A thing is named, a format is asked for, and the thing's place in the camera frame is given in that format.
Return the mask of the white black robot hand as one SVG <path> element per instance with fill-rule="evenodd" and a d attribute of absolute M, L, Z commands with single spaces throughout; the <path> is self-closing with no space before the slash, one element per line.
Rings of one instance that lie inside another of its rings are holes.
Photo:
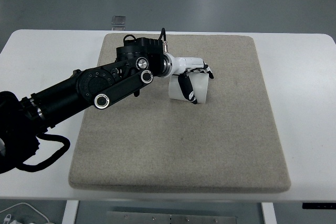
<path fill-rule="evenodd" d="M 194 89 L 189 76 L 184 73 L 185 71 L 200 69 L 200 72 L 207 73 L 210 79 L 214 79 L 214 75 L 202 58 L 196 57 L 173 57 L 170 53 L 163 53 L 164 59 L 164 77 L 170 77 L 173 74 L 178 75 L 178 83 L 183 97 L 191 102 L 197 104 L 197 98 L 194 94 Z"/>

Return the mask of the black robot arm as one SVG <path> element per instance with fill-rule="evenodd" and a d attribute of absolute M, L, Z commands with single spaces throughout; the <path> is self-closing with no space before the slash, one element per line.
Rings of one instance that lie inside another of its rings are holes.
<path fill-rule="evenodd" d="M 140 90 L 155 77 L 177 76 L 183 97 L 197 104 L 191 73 L 213 78 L 201 58 L 174 57 L 166 33 L 158 39 L 126 35 L 113 63 L 75 70 L 72 76 L 30 97 L 1 92 L 1 172 L 14 168 L 37 172 L 52 165 L 70 148 L 70 141 L 50 135 L 49 128 L 90 106 L 103 110 Z"/>

